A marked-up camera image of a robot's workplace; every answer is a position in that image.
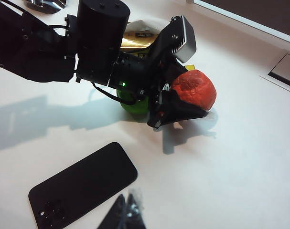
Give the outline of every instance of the red fruit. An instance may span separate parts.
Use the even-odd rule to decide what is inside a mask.
[[[217,92],[210,79],[199,70],[191,70],[179,75],[172,83],[179,98],[204,110],[213,106]]]

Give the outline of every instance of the white table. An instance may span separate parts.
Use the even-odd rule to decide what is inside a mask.
[[[76,2],[35,15],[64,24]],[[113,141],[138,169],[130,187],[149,229],[290,229],[290,92],[259,77],[283,50],[183,0],[125,2],[131,21],[187,17],[198,47],[188,63],[218,92],[212,114],[154,131],[89,82],[35,83],[0,68],[0,229],[36,228],[29,190]],[[116,197],[67,228],[96,228]]]

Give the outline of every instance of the gold packet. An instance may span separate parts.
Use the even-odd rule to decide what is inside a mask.
[[[120,50],[130,52],[147,48],[155,41],[157,37],[157,34],[153,34],[150,31],[125,32],[122,38]]]

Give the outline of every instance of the phone case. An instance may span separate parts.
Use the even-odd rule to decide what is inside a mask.
[[[38,184],[29,201],[39,229],[62,229],[138,176],[119,143],[113,142]]]

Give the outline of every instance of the black cable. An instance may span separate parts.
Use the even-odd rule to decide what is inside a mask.
[[[48,27],[52,28],[52,29],[66,29],[65,25],[49,25]]]
[[[108,93],[108,92],[102,90],[100,87],[97,87],[97,86],[95,85],[94,82],[91,82],[91,83],[93,84],[93,86],[94,86],[98,91],[100,91],[101,93],[105,94],[105,95],[106,95],[107,97],[109,97],[110,99],[113,99],[113,100],[115,100],[115,101],[117,101],[117,102],[120,102],[120,103],[122,103],[122,104],[126,104],[126,105],[134,105],[134,104],[136,103],[136,99],[133,99],[132,101],[126,101],[126,100],[120,99],[120,98],[118,98],[118,97],[116,97],[116,96],[114,96],[114,95],[112,95],[112,94],[110,94],[110,93]]]
[[[22,7],[14,4],[13,2],[11,2],[9,0],[0,0],[0,1],[3,1],[3,2],[5,2],[5,3],[7,3],[7,4],[11,5],[11,6],[13,6],[14,8],[16,8],[16,9],[22,11],[22,12],[26,12],[26,10],[24,10]]]

